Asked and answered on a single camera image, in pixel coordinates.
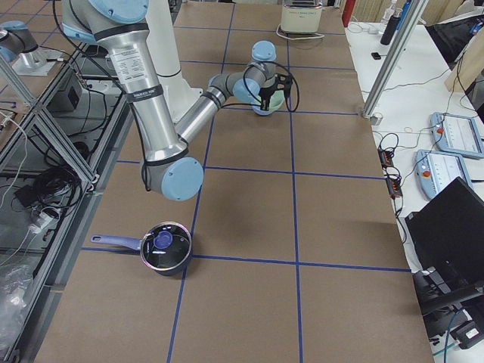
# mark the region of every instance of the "red object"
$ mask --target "red object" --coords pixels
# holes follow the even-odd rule
[[[347,0],[345,5],[345,10],[343,10],[343,16],[341,20],[343,20],[343,26],[346,28],[348,27],[348,23],[351,20],[351,16],[353,14],[353,9],[355,8],[356,0]]]

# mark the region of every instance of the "blue lid knob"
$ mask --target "blue lid knob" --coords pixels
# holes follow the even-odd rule
[[[168,231],[161,231],[154,238],[154,246],[159,250],[164,250],[168,248],[173,242],[173,236]]]

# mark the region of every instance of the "blue pot handle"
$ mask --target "blue pot handle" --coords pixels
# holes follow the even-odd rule
[[[116,246],[128,247],[135,251],[139,251],[141,249],[141,241],[130,237],[95,234],[91,237],[91,242],[93,244],[114,244]]]

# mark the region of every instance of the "blue joint cap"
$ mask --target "blue joint cap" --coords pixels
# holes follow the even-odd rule
[[[62,23],[62,26],[64,28],[64,34],[69,38],[91,45],[97,44],[96,39],[91,33],[87,33],[83,30],[68,26],[65,23]]]
[[[252,58],[259,62],[275,61],[275,46],[267,40],[261,40],[252,47]]]
[[[171,246],[173,242],[173,235],[168,231],[161,231],[154,238],[154,246],[159,250],[164,250]]]
[[[5,59],[7,63],[10,63],[17,57],[17,55],[6,47],[0,47],[0,57]]]
[[[166,169],[161,192],[167,199],[181,202],[197,194],[202,184],[203,167],[193,157],[183,157]]]
[[[255,101],[252,95],[257,97],[259,91],[260,86],[257,84],[257,82],[251,78],[246,78],[245,84],[243,79],[236,81],[234,88],[232,89],[232,94],[241,102],[251,104]]]
[[[27,30],[27,25],[20,20],[12,20],[0,24],[0,28],[5,30]]]
[[[133,24],[144,19],[149,0],[89,0],[89,3],[116,23]]]

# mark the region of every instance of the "table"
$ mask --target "table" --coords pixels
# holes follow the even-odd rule
[[[352,59],[358,73],[358,81],[364,98],[368,96],[371,86],[380,70],[383,60],[374,60],[371,52],[385,55],[389,45],[381,45],[379,35],[369,34],[368,29],[378,26],[372,23],[351,23],[346,29]],[[375,142],[378,145],[381,135],[394,132],[399,137],[399,144],[412,149],[397,149],[393,162],[400,173],[408,177],[403,184],[403,210],[405,217],[411,212],[421,210],[428,200],[422,192],[417,176],[413,172],[415,153],[419,149],[430,150],[434,145],[433,136],[425,129],[430,125],[430,115],[434,112],[449,112],[463,116],[476,116],[473,106],[463,93],[449,92],[444,85],[450,74],[447,64],[439,50],[428,35],[424,26],[418,25],[403,52],[386,88],[409,83],[425,83],[424,85],[409,85],[385,91],[375,109],[384,115],[378,126],[373,126]],[[477,119],[481,135],[484,135],[484,125]],[[395,146],[396,139],[388,137],[383,147]],[[484,178],[484,160],[465,159],[467,169],[472,179]],[[475,184],[475,192],[484,198],[484,185]],[[410,243],[405,244],[405,252],[412,271],[421,268],[417,256]],[[437,352],[443,344],[433,347]],[[481,342],[469,350],[453,348],[449,350],[449,358],[453,362],[478,362],[484,355],[484,344]],[[441,355],[436,362],[442,361]]]
[[[205,182],[185,203],[144,191],[132,130],[36,362],[432,362],[340,13],[324,11],[326,38],[309,50],[275,35],[280,18],[280,6],[182,6],[193,87],[242,70],[267,39],[300,107],[220,111],[190,146]],[[166,220],[194,236],[174,278],[88,241]]]

